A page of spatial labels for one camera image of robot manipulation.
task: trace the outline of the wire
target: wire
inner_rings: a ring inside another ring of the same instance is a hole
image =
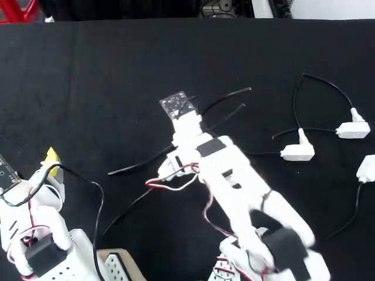
[[[280,155],[280,152],[248,152],[246,150],[242,150],[242,152],[247,156],[264,156],[264,155]]]
[[[146,181],[147,187],[153,187],[155,189],[167,189],[169,191],[181,191],[185,189],[187,186],[191,185],[196,179],[198,178],[198,174],[195,174],[191,180],[189,180],[187,183],[185,183],[183,186],[180,186],[176,189],[171,188],[169,186],[163,185],[163,184],[154,184],[156,181],[160,181],[160,179],[151,179]]]
[[[13,243],[16,242],[17,240],[20,240],[23,236],[26,236],[26,233],[29,232],[29,231],[35,231],[37,229],[48,229],[50,230],[50,228],[47,226],[47,225],[35,225],[33,227],[30,227],[24,231],[22,231],[21,233],[19,233],[16,237],[14,237],[10,242],[9,242],[9,246],[8,246],[8,249],[6,250],[6,258],[7,260],[10,262],[10,263],[13,263],[15,264],[13,258],[12,258],[12,246],[13,246]]]
[[[344,98],[346,99],[346,101],[349,103],[350,108],[353,108],[353,107],[354,107],[353,104],[352,104],[352,101],[351,101],[350,98],[349,98],[349,96],[348,96],[343,90],[341,90],[338,86],[334,85],[334,83],[332,83],[332,82],[330,82],[330,81],[328,81],[328,80],[325,80],[325,79],[323,79],[323,78],[320,78],[320,77],[318,77],[318,76],[314,76],[314,75],[307,74],[307,73],[303,73],[303,76],[304,76],[304,77],[308,77],[308,78],[313,79],[313,80],[316,80],[316,81],[320,81],[320,82],[322,82],[322,83],[328,84],[328,85],[330,85],[331,87],[335,88],[336,90],[338,90],[338,92],[339,92],[340,94],[342,94],[342,95],[344,96]]]
[[[227,100],[228,98],[235,97],[236,95],[243,94],[245,92],[252,91],[251,87],[243,88],[241,90],[235,91],[235,92],[230,92],[229,94],[226,94],[222,96],[221,98],[213,101],[211,104],[209,104],[202,112],[202,115],[206,115],[213,107],[218,105],[219,103]]]
[[[0,199],[3,199],[4,202],[8,205],[8,206],[11,206],[11,207],[19,207],[21,205],[24,205],[25,203],[27,203],[31,198],[33,198],[35,196],[36,193],[38,193],[38,191],[42,188],[42,186],[44,185],[47,177],[48,177],[48,174],[51,172],[51,170],[55,167],[61,167],[62,168],[62,165],[61,164],[53,164],[51,165],[48,169],[46,169],[45,171],[45,174],[44,176],[42,177],[40,183],[35,187],[35,189],[21,202],[17,203],[17,204],[13,204],[13,203],[10,203],[8,200],[6,200],[4,198],[4,194],[6,194],[9,190],[7,191],[4,191],[1,195],[0,195]]]
[[[191,101],[191,100],[194,100],[194,99],[196,99],[196,98],[197,98],[197,96],[193,95],[193,96],[187,98],[186,101],[184,101],[184,102],[182,103],[180,109],[179,109],[178,112],[177,112],[176,119],[179,119],[179,118],[181,117],[182,110],[183,110],[184,107],[188,104],[188,102]]]
[[[338,234],[340,234],[341,232],[343,232],[346,228],[348,228],[352,223],[355,222],[355,220],[357,218],[357,215],[358,215],[359,197],[360,197],[360,193],[361,193],[361,190],[362,190],[362,186],[363,186],[363,183],[360,183],[359,186],[358,186],[358,189],[357,189],[357,199],[356,199],[356,208],[354,209],[354,214],[352,215],[352,217],[350,218],[350,220],[347,223],[343,224],[338,229],[334,230],[333,232],[331,232],[330,234],[328,234],[327,236],[325,236],[323,238],[323,241],[330,240],[331,238],[337,236]]]
[[[350,108],[353,108],[353,104],[350,100],[350,98],[348,97],[348,95],[343,91],[341,90],[338,86],[334,85],[334,83],[328,81],[328,80],[325,80],[323,78],[320,78],[318,76],[314,76],[314,75],[311,75],[311,74],[307,74],[307,73],[302,73],[302,76],[301,78],[299,79],[295,89],[294,89],[294,95],[293,95],[293,114],[294,114],[294,118],[295,118],[295,122],[297,123],[298,127],[301,128],[301,124],[299,123],[298,121],[298,118],[297,118],[297,113],[296,113],[296,100],[297,100],[297,95],[299,93],[299,90],[301,89],[301,85],[302,85],[302,82],[304,81],[304,78],[310,78],[310,79],[313,79],[313,80],[316,80],[316,81],[320,81],[322,83],[325,83],[333,88],[335,88],[336,90],[338,90],[339,93],[341,93],[344,98],[346,99],[346,101],[349,103],[350,105]]]
[[[304,77],[302,75],[297,85],[294,88],[294,94],[293,94],[293,114],[294,114],[295,122],[297,123],[299,128],[301,127],[301,124],[299,123],[298,118],[297,118],[296,101],[297,101],[297,95],[299,93],[299,89],[301,88],[303,81],[304,81]]]
[[[296,132],[298,131],[299,128],[295,128],[295,129],[289,129],[289,130],[286,130],[286,131],[282,131],[280,133],[277,133],[276,135],[273,135],[272,136],[272,139],[275,139],[275,138],[278,138],[282,135],[286,135],[288,133],[291,133],[291,132]],[[332,129],[322,129],[322,128],[311,128],[311,127],[307,127],[307,128],[303,128],[304,131],[315,131],[315,132],[325,132],[325,133],[336,133],[336,130],[332,130]]]
[[[167,180],[168,178],[172,177],[173,175],[175,175],[176,173],[178,173],[179,171],[187,168],[187,167],[191,167],[193,169],[193,167],[197,168],[197,165],[198,163],[190,163],[190,164],[186,164],[186,165],[183,165],[182,167],[180,167],[177,171],[174,171],[172,174],[164,177],[164,178],[155,178],[155,179],[150,179],[148,181],[146,181],[146,186],[147,187],[154,187],[154,188],[157,188],[157,189],[167,189],[167,190],[170,190],[170,191],[181,191],[183,190],[185,187],[191,185],[197,178],[198,178],[198,174],[195,174],[194,177],[189,180],[187,183],[185,183],[183,186],[181,187],[178,187],[176,189],[173,189],[169,186],[166,186],[166,185],[163,185],[163,184],[155,184],[155,182],[159,182],[159,181],[165,181]]]
[[[139,162],[137,164],[134,164],[134,165],[131,165],[131,166],[119,169],[119,170],[108,172],[108,175],[112,176],[114,174],[123,173],[123,172],[130,172],[130,171],[142,168],[142,167],[144,167],[144,166],[146,166],[148,164],[151,164],[152,162],[158,160],[161,156],[163,156],[166,153],[172,151],[173,149],[174,149],[174,146],[172,144],[170,144],[167,147],[165,147],[162,150],[160,150],[157,154],[151,156],[149,159],[144,160],[142,162]]]
[[[23,281],[30,281],[30,280],[35,280],[36,279],[36,275],[33,273],[30,276],[28,276],[28,277],[26,277],[26,276],[20,276],[20,278]]]
[[[95,269],[96,269],[96,272],[98,274],[98,277],[99,277],[100,281],[105,281],[101,272],[100,272],[100,268],[99,268],[99,264],[98,264],[98,256],[97,256],[98,225],[99,225],[101,211],[102,211],[103,205],[104,205],[104,190],[100,186],[100,184],[98,184],[94,181],[88,181],[87,180],[87,182],[96,185],[100,189],[100,193],[101,193],[100,207],[99,207],[98,214],[97,214],[96,221],[95,221],[95,230],[94,230],[94,238],[93,238],[93,255],[94,255]]]
[[[117,224],[122,218],[124,218],[135,206],[140,200],[142,200],[147,194],[149,194],[154,189],[149,189],[144,194],[139,196],[137,199],[135,199],[120,215],[116,216],[110,224],[105,228],[105,230],[102,232],[102,236],[104,236],[115,224]]]
[[[233,116],[235,116],[235,114],[237,114],[245,106],[246,106],[245,104],[240,104],[238,107],[235,108],[234,111],[232,111],[227,116],[225,116],[221,121],[219,121],[215,125],[211,126],[210,130],[215,130],[218,126],[220,126],[221,124],[227,122],[230,118],[232,118]]]
[[[213,203],[213,194],[212,194],[211,190],[208,189],[208,191],[209,191],[209,200],[207,201],[207,204],[206,204],[206,206],[204,207],[204,209],[202,211],[202,216],[203,216],[204,220],[207,221],[209,223],[209,225],[211,225],[217,231],[221,232],[226,237],[233,236],[234,234],[232,232],[226,231],[226,230],[222,229],[221,227],[218,227],[217,225],[213,224],[209,220],[209,218],[207,216],[207,212],[208,212],[209,208],[212,206],[212,203]]]

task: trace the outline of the yellow component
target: yellow component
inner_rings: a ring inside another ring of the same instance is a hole
[[[53,148],[49,148],[47,151],[47,157],[45,158],[45,162],[58,162],[58,161],[59,161],[59,156],[57,155],[57,153],[53,150]],[[51,172],[49,172],[50,175],[53,177],[57,175],[57,170],[58,170],[58,167],[53,168]]]

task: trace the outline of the red object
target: red object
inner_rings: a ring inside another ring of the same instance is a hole
[[[6,16],[6,20],[0,20],[0,23],[32,22],[39,10],[39,3],[37,0],[30,0],[23,11],[17,0],[0,0],[0,8]]]

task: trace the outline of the black cable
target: black cable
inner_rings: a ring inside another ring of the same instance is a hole
[[[243,103],[240,104],[239,106],[237,106],[234,111],[232,111],[231,113],[229,113],[227,116],[225,116],[221,121],[219,121],[215,125],[211,126],[210,130],[215,130],[218,126],[220,126],[221,124],[227,122],[230,118],[232,118],[233,116],[235,116],[235,114],[237,114],[245,106],[246,105],[243,104]]]
[[[209,104],[203,110],[202,116],[206,115],[213,107],[215,107],[219,103],[225,101],[226,99],[234,97],[234,96],[239,95],[239,94],[243,94],[244,92],[248,92],[248,91],[251,91],[251,87],[243,88],[243,89],[235,91],[235,92],[230,92],[229,94],[226,94],[226,95],[222,96],[221,98],[219,98],[219,99],[215,100],[214,102],[212,102],[211,104]]]
[[[328,84],[328,85],[330,85],[331,87],[335,88],[336,90],[338,90],[338,92],[339,92],[340,94],[342,94],[342,95],[344,96],[344,98],[345,98],[345,99],[347,100],[347,102],[349,103],[350,108],[353,108],[353,107],[354,107],[353,104],[352,104],[352,101],[350,100],[350,98],[348,97],[348,95],[347,95],[343,90],[341,90],[338,86],[334,85],[334,83],[332,83],[332,82],[330,82],[330,81],[328,81],[328,80],[325,80],[325,79],[323,79],[323,78],[320,78],[320,77],[318,77],[318,76],[314,76],[314,75],[307,74],[307,73],[303,73],[303,76],[304,76],[304,77],[308,77],[308,78],[310,78],[310,79],[314,79],[314,80],[320,81],[320,82],[322,82],[322,83]]]
[[[8,206],[11,206],[11,207],[19,207],[21,205],[24,205],[26,204],[28,201],[30,201],[31,198],[33,198],[35,196],[35,194],[42,188],[42,186],[44,185],[47,177],[48,177],[48,174],[51,172],[51,170],[55,167],[62,167],[61,164],[53,164],[51,165],[47,170],[46,170],[46,173],[44,174],[42,180],[40,181],[40,183],[36,186],[36,188],[34,189],[33,192],[31,192],[23,201],[21,202],[18,202],[17,204],[13,204],[11,202],[9,202],[7,199],[4,198],[4,194],[6,194],[7,192],[9,192],[10,190],[12,189],[9,189],[9,190],[6,190],[4,191],[1,195],[0,195],[0,199],[3,199],[4,202],[8,205]]]
[[[264,155],[278,155],[280,156],[280,152],[249,152],[246,150],[242,150],[242,152],[247,156],[264,156]]]
[[[296,101],[297,101],[297,94],[299,93],[299,89],[301,88],[303,81],[304,81],[304,77],[302,75],[297,85],[294,88],[294,94],[293,94],[293,114],[294,114],[295,122],[297,123],[297,126],[299,128],[301,127],[301,124],[299,123],[298,118],[297,118]]]
[[[347,94],[341,90],[338,86],[334,85],[334,83],[328,81],[328,80],[325,80],[323,78],[320,78],[318,76],[314,76],[314,75],[311,75],[311,74],[307,74],[307,73],[302,73],[302,76],[301,78],[299,79],[295,89],[294,89],[294,96],[293,96],[293,114],[294,114],[294,118],[295,118],[295,122],[297,123],[298,127],[301,128],[301,124],[299,123],[298,121],[298,118],[297,118],[297,113],[296,113],[296,100],[297,100],[297,95],[299,93],[299,90],[301,88],[301,85],[302,85],[302,82],[304,81],[304,77],[306,78],[310,78],[310,79],[313,79],[313,80],[316,80],[316,81],[320,81],[322,83],[325,83],[333,88],[335,88],[336,90],[338,90],[339,93],[341,93],[344,98],[347,100],[347,102],[349,103],[350,105],[350,108],[353,108],[353,104],[350,100],[350,98],[347,96]]]
[[[149,194],[154,189],[149,189],[144,194],[139,196],[137,199],[135,199],[120,215],[117,215],[104,229],[102,232],[102,236],[104,236],[115,224],[117,224],[120,220],[124,219],[127,214],[131,211],[132,207],[135,206],[141,199],[143,199],[147,194]]]
[[[85,181],[86,183],[88,184],[93,184],[95,186],[97,186],[99,189],[100,189],[100,192],[101,192],[101,203],[100,203],[100,207],[99,207],[99,210],[98,210],[98,214],[97,214],[97,218],[96,218],[96,222],[95,222],[95,230],[94,230],[94,238],[93,238],[93,255],[94,255],[94,264],[95,264],[95,269],[97,271],[97,274],[98,274],[98,277],[101,281],[105,281],[101,272],[100,272],[100,269],[99,269],[99,265],[98,265],[98,257],[97,257],[97,236],[98,236],[98,225],[99,225],[99,220],[100,220],[100,215],[101,215],[101,211],[103,209],[103,205],[104,205],[104,190],[102,188],[102,186],[100,184],[98,184],[97,182],[95,181],[91,181],[91,180],[87,180],[86,178],[84,178],[83,176],[81,176],[80,174],[78,174],[77,172],[69,169],[68,167],[66,166],[63,166],[61,164],[53,164],[51,165],[47,170],[46,170],[46,173],[43,175],[40,183],[37,185],[37,187],[34,189],[34,191],[32,193],[30,193],[23,201],[21,201],[20,203],[17,203],[17,204],[12,204],[10,202],[8,202],[5,198],[4,198],[4,194],[6,193],[2,193],[0,195],[0,198],[3,199],[7,205],[11,206],[11,207],[19,207],[27,202],[30,201],[30,199],[32,199],[36,193],[40,190],[40,188],[44,185],[45,181],[47,180],[47,177],[49,175],[49,173],[51,172],[52,169],[54,169],[55,167],[60,167],[61,169],[63,169],[64,171],[67,171],[68,173],[74,175],[75,177],[79,178],[80,180],[82,181]]]
[[[275,139],[275,138],[278,138],[282,135],[286,135],[288,133],[292,133],[292,132],[295,132],[295,131],[298,131],[300,128],[294,128],[294,129],[289,129],[289,130],[285,130],[285,131],[282,131],[280,133],[277,133],[276,135],[273,135],[272,138]],[[336,130],[332,130],[332,129],[323,129],[323,128],[312,128],[312,127],[307,127],[307,128],[303,128],[304,131],[315,131],[315,132],[326,132],[326,133],[336,133]]]
[[[114,174],[118,174],[118,173],[122,173],[122,172],[128,172],[130,170],[135,170],[135,169],[139,169],[139,168],[142,168],[150,163],[152,163],[153,161],[156,161],[158,160],[161,156],[163,156],[164,154],[172,151],[174,148],[174,146],[172,144],[168,145],[167,147],[163,148],[162,150],[160,150],[157,154],[151,156],[149,159],[147,160],[144,160],[140,163],[137,163],[137,164],[134,164],[134,165],[131,165],[131,166],[128,166],[128,167],[125,167],[125,168],[122,168],[122,169],[119,169],[119,170],[115,170],[115,171],[111,171],[111,172],[108,172],[108,175],[109,176],[112,176]]]
[[[193,96],[187,98],[187,100],[182,103],[180,109],[177,112],[176,119],[179,119],[181,117],[182,110],[188,104],[188,102],[191,101],[191,100],[194,100],[196,98],[197,98],[197,96],[193,95]]]
[[[344,231],[346,228],[348,228],[356,220],[357,215],[358,215],[359,197],[360,197],[360,193],[361,193],[361,190],[362,190],[362,186],[363,186],[363,183],[360,183],[359,186],[358,186],[357,199],[356,199],[356,208],[355,208],[354,214],[352,215],[352,217],[350,218],[350,220],[347,223],[345,223],[344,225],[342,225],[341,227],[339,227],[337,230],[335,230],[335,231],[331,232],[330,234],[328,234],[327,236],[325,236],[323,238],[323,241],[330,240],[331,238],[337,236],[342,231]]]

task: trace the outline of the black surface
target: black surface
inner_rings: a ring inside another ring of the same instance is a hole
[[[101,227],[141,195],[158,166],[128,177],[107,176],[146,159],[171,140],[172,125],[159,100],[177,91],[198,95],[201,108],[244,87],[253,91],[210,112],[212,124],[244,102],[247,106],[216,129],[255,152],[282,149],[297,134],[272,140],[295,125],[292,90],[302,72],[342,87],[371,127],[375,22],[285,20],[142,20],[0,26],[0,146],[16,170],[30,176],[49,146],[63,163],[98,181],[106,201]],[[337,128],[350,120],[334,89],[306,81],[298,112],[302,126]],[[317,238],[352,213],[356,172],[375,153],[374,133],[341,140],[307,132],[316,156],[307,163],[272,156],[252,160],[268,184],[306,219]],[[98,191],[66,176],[62,214],[69,228],[92,237]],[[334,280],[372,278],[375,207],[373,185],[364,186],[356,223],[320,244]],[[224,238],[206,224],[206,188],[151,193],[100,246],[125,248],[148,280],[204,280]],[[227,228],[217,206],[209,212]],[[3,280],[15,270],[0,255]]]

